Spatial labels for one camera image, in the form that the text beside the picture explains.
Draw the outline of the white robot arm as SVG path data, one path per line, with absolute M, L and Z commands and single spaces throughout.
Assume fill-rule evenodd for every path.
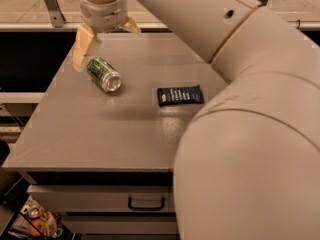
M 79 0 L 99 32 L 125 0 Z M 181 240 L 320 240 L 319 48 L 256 0 L 137 0 L 226 81 L 174 163 Z

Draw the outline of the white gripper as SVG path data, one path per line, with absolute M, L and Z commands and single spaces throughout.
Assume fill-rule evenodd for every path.
M 127 16 L 127 0 L 115 0 L 108 3 L 94 3 L 79 0 L 80 14 L 84 23 L 80 24 L 73 48 L 72 61 L 81 68 L 91 57 L 100 43 L 97 32 L 112 32 L 118 28 L 140 34 L 141 29 L 135 20 Z

